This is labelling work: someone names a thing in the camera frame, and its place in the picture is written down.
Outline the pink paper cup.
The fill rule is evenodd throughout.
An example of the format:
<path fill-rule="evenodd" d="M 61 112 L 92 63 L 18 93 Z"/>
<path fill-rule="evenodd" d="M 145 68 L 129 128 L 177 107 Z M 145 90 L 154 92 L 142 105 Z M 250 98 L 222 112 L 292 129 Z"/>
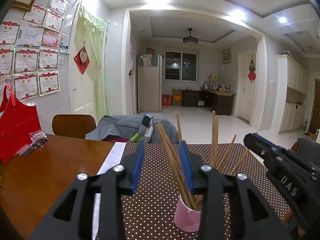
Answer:
<path fill-rule="evenodd" d="M 182 231 L 196 232 L 199 230 L 201 220 L 201 211 L 190 209 L 183 202 L 179 195 L 176 211 L 174 214 L 174 223 Z"/>

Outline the chopstick leaning in cup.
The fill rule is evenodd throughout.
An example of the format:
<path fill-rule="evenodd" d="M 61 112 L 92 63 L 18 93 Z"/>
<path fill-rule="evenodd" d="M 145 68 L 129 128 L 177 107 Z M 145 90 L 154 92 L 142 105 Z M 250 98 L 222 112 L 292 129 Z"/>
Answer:
<path fill-rule="evenodd" d="M 225 152 L 225 155 L 223 156 L 223 159 L 222 159 L 222 161 L 221 161 L 221 164 L 220 164 L 219 167 L 218 167 L 218 170 L 219 170 L 219 171 L 222 171 L 222 170 L 223 170 L 223 168 L 224 168 L 224 166 L 225 166 L 225 164 L 226 164 L 226 161 L 227 161 L 227 159 L 228 159 L 228 157 L 229 157 L 229 155 L 230 155 L 230 153 L 231 153 L 231 151 L 232 151 L 232 149 L 233 149 L 235 140 L 236 140 L 236 134 L 234 135 L 231 143 L 228 145 L 227 151 Z"/>

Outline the brown dotted placemat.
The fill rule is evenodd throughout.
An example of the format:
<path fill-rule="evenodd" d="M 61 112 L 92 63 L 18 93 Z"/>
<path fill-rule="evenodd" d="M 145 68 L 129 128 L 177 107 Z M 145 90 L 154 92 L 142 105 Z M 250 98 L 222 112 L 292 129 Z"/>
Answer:
<path fill-rule="evenodd" d="M 133 154 L 137 144 L 117 142 L 107 153 L 97 174 L 106 172 L 119 164 L 120 157 Z M 209 164 L 210 144 L 189 144 L 190 152 L 199 155 L 204 164 Z M 234 144 L 223 167 L 230 174 L 242 157 L 245 148 Z M 251 153 L 246 155 L 238 172 L 243 172 L 267 199 L 280 219 L 289 211 L 289 205 L 266 178 L 266 168 Z M 197 232 L 181 231 L 174 223 L 174 214 L 179 191 L 170 165 L 161 144 L 144 146 L 144 161 L 138 189 L 133 196 L 121 198 L 123 205 L 126 239 L 197 239 Z"/>

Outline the loose chopstick on mat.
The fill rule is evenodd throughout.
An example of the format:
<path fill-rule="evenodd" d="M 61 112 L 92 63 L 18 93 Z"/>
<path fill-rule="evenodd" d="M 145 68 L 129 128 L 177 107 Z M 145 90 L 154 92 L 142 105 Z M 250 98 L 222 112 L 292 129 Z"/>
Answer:
<path fill-rule="evenodd" d="M 238 163 L 236 164 L 236 166 L 233 168 L 233 170 L 231 171 L 231 173 L 229 174 L 230 176 L 234 176 L 236 174 L 236 172 L 238 171 L 239 167 L 242 165 L 242 163 L 244 162 L 247 154 L 249 152 L 249 149 L 246 148 L 243 155 L 241 156 L 240 160 L 238 161 Z"/>

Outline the brown wooden chair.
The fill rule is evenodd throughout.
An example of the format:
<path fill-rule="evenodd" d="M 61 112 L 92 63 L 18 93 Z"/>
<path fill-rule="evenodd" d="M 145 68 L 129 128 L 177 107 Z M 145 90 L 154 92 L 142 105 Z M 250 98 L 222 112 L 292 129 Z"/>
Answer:
<path fill-rule="evenodd" d="M 57 114 L 52 120 L 55 135 L 85 139 L 96 128 L 95 118 L 86 114 Z"/>

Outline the dark wooden desk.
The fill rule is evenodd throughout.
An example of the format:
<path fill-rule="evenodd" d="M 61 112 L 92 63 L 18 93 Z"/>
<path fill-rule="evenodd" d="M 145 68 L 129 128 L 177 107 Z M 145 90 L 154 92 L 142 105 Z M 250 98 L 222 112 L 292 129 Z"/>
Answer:
<path fill-rule="evenodd" d="M 236 94 L 215 90 L 182 90 L 183 107 L 207 107 L 216 115 L 232 115 Z"/>

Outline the orange cardboard box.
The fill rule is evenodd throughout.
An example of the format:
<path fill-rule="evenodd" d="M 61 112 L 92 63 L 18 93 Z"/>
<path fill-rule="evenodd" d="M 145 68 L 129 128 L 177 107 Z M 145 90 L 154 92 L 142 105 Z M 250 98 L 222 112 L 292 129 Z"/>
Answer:
<path fill-rule="evenodd" d="M 182 90 L 181 89 L 173 89 L 172 90 L 171 104 L 173 106 L 181 106 L 182 105 Z"/>

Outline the red cardboard box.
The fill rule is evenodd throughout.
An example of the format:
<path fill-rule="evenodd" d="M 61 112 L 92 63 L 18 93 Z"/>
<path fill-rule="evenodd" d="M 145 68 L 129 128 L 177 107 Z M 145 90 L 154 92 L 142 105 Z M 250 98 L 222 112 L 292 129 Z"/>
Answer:
<path fill-rule="evenodd" d="M 170 94 L 162 94 L 162 106 L 171 105 L 171 96 Z"/>

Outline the red door hanging ornament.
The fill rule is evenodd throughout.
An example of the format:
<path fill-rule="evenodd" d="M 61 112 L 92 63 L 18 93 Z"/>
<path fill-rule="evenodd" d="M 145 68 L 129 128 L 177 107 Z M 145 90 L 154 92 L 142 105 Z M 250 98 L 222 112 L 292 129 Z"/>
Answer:
<path fill-rule="evenodd" d="M 247 76 L 251 83 L 253 83 L 256 80 L 255 70 L 255 63 L 253 62 L 253 60 L 251 60 L 249 63 L 249 74 Z"/>

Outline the window with bars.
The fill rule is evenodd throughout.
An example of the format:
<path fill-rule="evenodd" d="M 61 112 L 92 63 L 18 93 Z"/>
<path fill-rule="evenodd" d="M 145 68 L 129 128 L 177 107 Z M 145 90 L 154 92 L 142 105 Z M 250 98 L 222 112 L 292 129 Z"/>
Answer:
<path fill-rule="evenodd" d="M 197 81 L 197 54 L 165 52 L 165 80 Z"/>

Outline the white refrigerator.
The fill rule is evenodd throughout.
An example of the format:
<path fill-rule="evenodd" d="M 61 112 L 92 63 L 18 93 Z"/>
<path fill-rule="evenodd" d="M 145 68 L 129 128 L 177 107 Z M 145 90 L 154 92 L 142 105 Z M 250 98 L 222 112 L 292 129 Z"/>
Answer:
<path fill-rule="evenodd" d="M 139 112 L 162 111 L 163 55 L 137 56 L 137 109 Z"/>

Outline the ceiling fan lamp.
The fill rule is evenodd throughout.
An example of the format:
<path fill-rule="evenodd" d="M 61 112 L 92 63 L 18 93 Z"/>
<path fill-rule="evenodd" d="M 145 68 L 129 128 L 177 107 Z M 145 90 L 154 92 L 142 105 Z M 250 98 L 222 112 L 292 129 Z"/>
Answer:
<path fill-rule="evenodd" d="M 193 37 L 191 35 L 191 32 L 193 31 L 193 28 L 188 28 L 189 36 L 186 36 L 183 38 L 183 43 L 188 45 L 197 45 L 199 43 L 198 38 Z"/>

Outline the green curtain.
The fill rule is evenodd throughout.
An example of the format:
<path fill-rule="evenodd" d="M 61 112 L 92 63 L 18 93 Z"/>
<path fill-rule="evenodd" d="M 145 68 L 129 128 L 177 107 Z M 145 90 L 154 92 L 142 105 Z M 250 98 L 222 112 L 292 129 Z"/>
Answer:
<path fill-rule="evenodd" d="M 104 52 L 107 23 L 98 15 L 80 5 L 75 28 L 74 45 L 77 51 L 85 50 L 87 60 L 81 63 L 84 73 L 94 81 L 94 113 L 97 119 L 106 115 L 104 80 Z"/>

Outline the white wall cabinet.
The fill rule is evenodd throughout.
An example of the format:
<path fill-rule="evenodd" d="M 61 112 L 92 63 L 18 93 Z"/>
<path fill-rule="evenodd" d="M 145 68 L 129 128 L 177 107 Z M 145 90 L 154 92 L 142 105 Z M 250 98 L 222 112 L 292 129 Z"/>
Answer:
<path fill-rule="evenodd" d="M 289 55 L 278 56 L 278 88 L 274 113 L 279 133 L 301 128 L 305 114 L 305 100 L 308 91 L 308 72 Z"/>

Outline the small framed wall picture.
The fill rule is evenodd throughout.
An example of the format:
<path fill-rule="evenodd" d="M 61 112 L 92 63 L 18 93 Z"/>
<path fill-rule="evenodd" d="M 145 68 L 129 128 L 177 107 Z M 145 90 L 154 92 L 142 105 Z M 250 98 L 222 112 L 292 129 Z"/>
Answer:
<path fill-rule="evenodd" d="M 231 48 L 222 51 L 222 64 L 231 63 L 232 61 L 232 50 Z"/>

